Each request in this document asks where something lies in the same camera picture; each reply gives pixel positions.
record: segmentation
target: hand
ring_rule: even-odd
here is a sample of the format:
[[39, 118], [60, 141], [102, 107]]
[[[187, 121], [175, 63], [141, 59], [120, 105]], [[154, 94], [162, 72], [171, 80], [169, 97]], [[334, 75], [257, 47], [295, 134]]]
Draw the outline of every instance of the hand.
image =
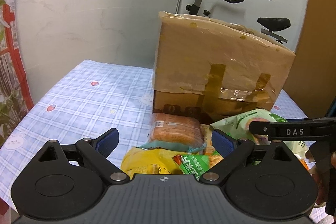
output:
[[[309, 150], [306, 153], [306, 158], [307, 159], [312, 159], [312, 155], [311, 155]], [[333, 165], [333, 167], [336, 168], [336, 152], [334, 152], [331, 155], [330, 161], [331, 161], [331, 164]], [[323, 202], [327, 201], [328, 193], [326, 192], [324, 186], [322, 185], [320, 174], [319, 174], [315, 165], [309, 170], [309, 173], [311, 174], [312, 178], [314, 179], [314, 181], [318, 185], [319, 193], [318, 193], [318, 196], [317, 196], [317, 199], [316, 199], [316, 204], [320, 205]]]

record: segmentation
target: yellow snack bag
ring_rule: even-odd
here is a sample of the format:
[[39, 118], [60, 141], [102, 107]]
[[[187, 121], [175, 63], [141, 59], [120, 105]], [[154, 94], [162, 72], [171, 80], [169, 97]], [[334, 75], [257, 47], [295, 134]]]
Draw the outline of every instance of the yellow snack bag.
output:
[[187, 153], [133, 147], [124, 156], [120, 169], [129, 175], [131, 179], [134, 174], [182, 174], [172, 157], [184, 154]]

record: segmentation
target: green snack bag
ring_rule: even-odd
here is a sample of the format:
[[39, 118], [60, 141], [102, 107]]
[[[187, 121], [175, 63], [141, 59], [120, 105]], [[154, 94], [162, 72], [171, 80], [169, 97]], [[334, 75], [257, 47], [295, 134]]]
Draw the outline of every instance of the green snack bag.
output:
[[[225, 118], [210, 125], [210, 129], [220, 129], [224, 133], [230, 135], [234, 139], [247, 138], [256, 144], [270, 144], [268, 136], [266, 135], [253, 135], [249, 131], [251, 122], [287, 122], [286, 119], [269, 112], [266, 109], [255, 109], [232, 117]], [[308, 150], [305, 142], [303, 141], [284, 141], [289, 149], [297, 155], [305, 156]]]
[[183, 174], [194, 174], [197, 180], [222, 159], [221, 155], [177, 155], [173, 157]]

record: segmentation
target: packaged bread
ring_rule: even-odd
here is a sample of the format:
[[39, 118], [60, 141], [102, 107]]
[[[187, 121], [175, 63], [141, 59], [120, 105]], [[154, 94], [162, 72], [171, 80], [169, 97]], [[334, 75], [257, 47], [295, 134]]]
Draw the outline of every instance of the packaged bread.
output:
[[153, 113], [151, 125], [148, 142], [141, 148], [196, 153], [205, 147], [200, 124], [194, 118]]

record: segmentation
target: bed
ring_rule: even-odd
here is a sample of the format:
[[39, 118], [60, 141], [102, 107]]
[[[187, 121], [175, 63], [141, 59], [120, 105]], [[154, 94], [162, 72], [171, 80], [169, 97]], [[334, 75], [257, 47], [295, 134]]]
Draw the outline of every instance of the bed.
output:
[[[117, 128], [119, 145], [108, 160], [120, 167], [126, 152], [147, 140], [154, 93], [152, 73], [152, 69], [91, 60], [70, 71], [33, 107], [0, 149], [0, 198], [15, 209], [11, 185], [50, 139], [73, 144]], [[283, 90], [272, 112], [287, 119], [306, 117]], [[325, 216], [324, 208], [313, 209], [310, 215], [315, 222]]]

